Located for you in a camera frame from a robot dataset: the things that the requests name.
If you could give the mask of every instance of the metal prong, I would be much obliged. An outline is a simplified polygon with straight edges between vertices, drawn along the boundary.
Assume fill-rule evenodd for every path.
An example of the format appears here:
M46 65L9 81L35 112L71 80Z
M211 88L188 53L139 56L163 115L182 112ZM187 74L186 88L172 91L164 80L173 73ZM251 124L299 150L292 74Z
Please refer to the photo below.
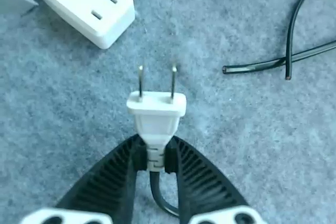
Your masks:
M175 79L176 79L176 73L177 73L176 64L173 64L172 71L173 71L173 77L172 77L171 102L173 103L173 101L174 101L174 92L175 92Z
M142 102L143 65L139 66L139 102Z

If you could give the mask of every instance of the black cable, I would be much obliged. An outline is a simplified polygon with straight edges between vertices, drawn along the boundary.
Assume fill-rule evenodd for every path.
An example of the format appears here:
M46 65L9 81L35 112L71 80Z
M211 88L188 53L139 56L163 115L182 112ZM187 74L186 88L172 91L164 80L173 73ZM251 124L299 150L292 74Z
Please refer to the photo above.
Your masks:
M286 64L286 79L290 80L291 72L292 72L292 63L295 61L303 60L312 56L319 55L323 52L332 50L336 48L336 40L324 44L319 47L315 47L313 49L309 49L298 54L292 55L292 41L293 41L293 30L295 20L298 14L298 11L305 0L299 0L295 6L295 10L290 20L290 25L288 28L288 36L287 36L287 46L286 46L286 56L283 58L269 60L264 62L258 62L253 64L245 64L245 65L232 65L232 66L223 66L223 74L230 73L249 73L262 71L272 68L277 68Z
M315 47L313 49L309 49L307 51L303 51L303 52L293 55L292 62L304 60L309 57L321 54L323 52L330 51L335 48L336 48L336 41L333 41L331 43L327 43L322 46ZM258 62L254 64L223 66L223 74L252 73L252 72L257 72L257 71L263 71L263 70L283 66L285 62L286 62L286 58L282 57L279 59Z
M292 77L292 48L293 48L293 32L295 20L298 16L299 9L305 0L299 0L294 8L292 18L290 19L287 46L286 46L286 80L290 80Z
M157 203L157 205L167 212L168 214L178 217L178 209L176 207L173 207L170 205L167 201L164 200L164 198L161 195L160 192L160 173L159 172L150 172L150 181L151 181L151 190L152 195Z

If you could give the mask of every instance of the white plug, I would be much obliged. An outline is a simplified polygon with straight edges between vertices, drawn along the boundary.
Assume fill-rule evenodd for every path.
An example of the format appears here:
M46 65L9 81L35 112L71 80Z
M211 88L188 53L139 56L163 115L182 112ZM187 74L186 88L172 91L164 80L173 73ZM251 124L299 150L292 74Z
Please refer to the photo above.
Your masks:
M171 92L142 92L142 66L139 69L139 91L130 94L128 111L135 117L135 128L147 145L148 169L158 172L164 167L164 149L185 115L187 99L175 93L176 67L173 67Z
M133 0L44 0L101 49L109 48L135 19Z

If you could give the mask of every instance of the gray carpet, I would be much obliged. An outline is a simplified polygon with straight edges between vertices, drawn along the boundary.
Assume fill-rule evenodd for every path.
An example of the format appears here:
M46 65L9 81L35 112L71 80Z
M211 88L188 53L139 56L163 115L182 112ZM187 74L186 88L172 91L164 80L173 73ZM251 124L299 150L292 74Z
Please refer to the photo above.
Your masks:
M52 206L96 161L135 134L125 101L145 61L145 89L176 90L186 139L269 223L336 219L335 51L285 69L224 76L226 63L284 55L295 0L134 0L137 17L99 50L46 4L0 17L0 223ZM336 38L335 0L307 0L294 52ZM164 196L177 203L174 175ZM178 223L139 175L133 223Z

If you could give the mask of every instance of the outlet socket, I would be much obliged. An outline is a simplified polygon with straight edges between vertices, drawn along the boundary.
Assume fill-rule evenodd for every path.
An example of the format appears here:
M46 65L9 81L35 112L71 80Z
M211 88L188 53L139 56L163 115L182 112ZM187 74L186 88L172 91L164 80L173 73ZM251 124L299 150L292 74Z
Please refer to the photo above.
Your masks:
M101 49L109 48L135 19L133 0L44 0Z

